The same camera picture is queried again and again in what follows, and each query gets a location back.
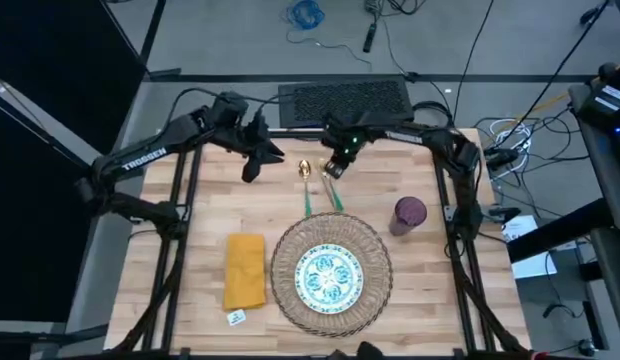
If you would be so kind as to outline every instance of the purple cup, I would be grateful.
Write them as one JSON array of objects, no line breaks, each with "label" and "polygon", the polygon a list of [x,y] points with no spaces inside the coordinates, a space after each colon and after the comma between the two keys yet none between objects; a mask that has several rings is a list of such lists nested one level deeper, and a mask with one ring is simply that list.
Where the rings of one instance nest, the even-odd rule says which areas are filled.
[{"label": "purple cup", "polygon": [[406,196],[399,199],[394,206],[394,213],[388,228],[394,236],[405,235],[421,225],[427,216],[428,210],[421,200]]}]

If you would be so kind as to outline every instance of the yellow napkin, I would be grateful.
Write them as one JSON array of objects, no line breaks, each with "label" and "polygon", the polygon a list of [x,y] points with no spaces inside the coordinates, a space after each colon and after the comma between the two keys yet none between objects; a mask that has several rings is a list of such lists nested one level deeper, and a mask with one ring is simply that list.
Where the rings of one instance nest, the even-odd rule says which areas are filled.
[{"label": "yellow napkin", "polygon": [[266,302],[263,235],[230,234],[223,310],[261,307]]}]

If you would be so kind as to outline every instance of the spoon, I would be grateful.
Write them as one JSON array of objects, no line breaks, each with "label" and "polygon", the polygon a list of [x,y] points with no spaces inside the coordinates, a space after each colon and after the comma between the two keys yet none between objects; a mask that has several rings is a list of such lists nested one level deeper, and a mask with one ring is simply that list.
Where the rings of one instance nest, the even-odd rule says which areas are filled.
[{"label": "spoon", "polygon": [[306,217],[312,215],[312,207],[310,207],[310,193],[308,192],[308,178],[310,177],[311,172],[312,169],[310,167],[310,163],[307,160],[301,160],[299,162],[299,176],[303,179],[303,185],[305,188]]},{"label": "spoon", "polygon": [[328,195],[328,198],[330,199],[330,203],[332,204],[332,207],[338,211],[338,212],[343,212],[344,207],[343,207],[343,203],[341,203],[341,199],[339,198],[339,195],[337,194],[337,191],[334,189],[334,185],[332,185],[332,178],[330,178],[330,175],[328,175],[328,173],[326,172],[326,162],[324,159],[319,159],[319,170],[321,171],[321,182],[323,183],[323,188],[326,190],[326,194]]}]

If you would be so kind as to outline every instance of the green handle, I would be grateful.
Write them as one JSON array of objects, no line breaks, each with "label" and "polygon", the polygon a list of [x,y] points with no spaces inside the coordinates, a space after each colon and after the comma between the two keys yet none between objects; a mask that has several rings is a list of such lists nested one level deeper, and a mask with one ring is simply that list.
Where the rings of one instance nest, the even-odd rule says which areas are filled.
[{"label": "green handle", "polygon": [[343,208],[343,204],[341,203],[341,199],[339,198],[339,195],[337,195],[337,192],[334,190],[334,187],[332,186],[332,184],[330,184],[330,188],[332,189],[332,195],[333,195],[333,199],[334,199],[334,207],[336,208],[336,210],[338,212],[343,212],[343,210],[345,210]]},{"label": "green handle", "polygon": [[312,207],[310,206],[310,193],[308,193],[308,183],[305,183],[305,200],[306,200],[306,217],[312,215]]}]

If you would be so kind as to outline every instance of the small label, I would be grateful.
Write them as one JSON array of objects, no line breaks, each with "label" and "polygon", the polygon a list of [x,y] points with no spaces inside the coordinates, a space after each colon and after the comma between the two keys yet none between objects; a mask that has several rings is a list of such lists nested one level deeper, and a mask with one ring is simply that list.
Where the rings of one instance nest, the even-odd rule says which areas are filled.
[{"label": "small label", "polygon": [[606,87],[603,88],[603,92],[620,100],[620,91],[610,85],[606,85]]},{"label": "small label", "polygon": [[418,137],[418,136],[407,135],[407,134],[402,134],[402,133],[395,133],[395,132],[392,132],[392,131],[386,131],[386,136],[389,139],[409,142],[409,143],[412,143],[412,144],[423,144],[423,139]]},{"label": "small label", "polygon": [[619,107],[618,107],[618,106],[613,105],[613,104],[610,104],[609,102],[607,102],[607,101],[603,100],[602,98],[600,98],[600,97],[598,97],[598,96],[597,96],[596,98],[594,98],[594,101],[596,101],[596,102],[598,102],[599,104],[602,104],[602,105],[606,106],[607,108],[610,108],[610,109],[612,109],[612,110],[614,110],[614,111],[618,111],[618,110],[619,110]]},{"label": "small label", "polygon": [[157,151],[153,151],[150,154],[147,155],[143,155],[142,157],[138,158],[137,160],[133,160],[130,161],[129,163],[123,165],[123,168],[126,170],[132,170],[136,167],[139,167],[143,164],[149,163],[152,160],[156,160],[164,155],[167,155],[168,152],[166,151],[166,148],[161,148]]},{"label": "small label", "polygon": [[228,314],[228,324],[235,326],[246,321],[246,312],[243,310],[237,310]]}]

